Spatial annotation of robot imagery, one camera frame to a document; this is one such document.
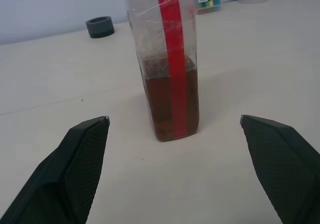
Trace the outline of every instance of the textured rubber pad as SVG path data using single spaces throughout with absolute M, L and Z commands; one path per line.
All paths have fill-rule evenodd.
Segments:
M 292 127 L 242 116 L 257 177 L 284 224 L 320 223 L 320 155 Z
M 102 170 L 109 118 L 70 129 L 33 172 L 0 224 L 84 224 Z

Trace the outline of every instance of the clear plastic container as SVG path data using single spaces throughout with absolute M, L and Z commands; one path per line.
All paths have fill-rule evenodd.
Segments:
M 199 122 L 195 0 L 126 0 L 158 140 L 196 133 Z

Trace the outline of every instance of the white wall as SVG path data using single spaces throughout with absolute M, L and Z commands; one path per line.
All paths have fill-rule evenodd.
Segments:
M 0 0 L 0 44 L 82 30 L 99 16 L 126 21 L 124 0 Z

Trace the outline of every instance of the red tape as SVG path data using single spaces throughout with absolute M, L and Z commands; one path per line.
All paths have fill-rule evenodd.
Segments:
M 158 0 L 171 83 L 171 107 L 176 138 L 187 136 L 187 78 L 184 50 L 184 35 L 179 0 Z

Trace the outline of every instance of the brown liquid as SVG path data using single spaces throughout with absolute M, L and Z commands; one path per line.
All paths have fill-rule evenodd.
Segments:
M 154 122 L 155 135 L 159 141 L 184 138 L 196 133 L 199 124 L 198 74 L 197 70 L 186 71 L 187 134 L 174 133 L 171 99 L 171 77 L 145 79 L 145 90 Z

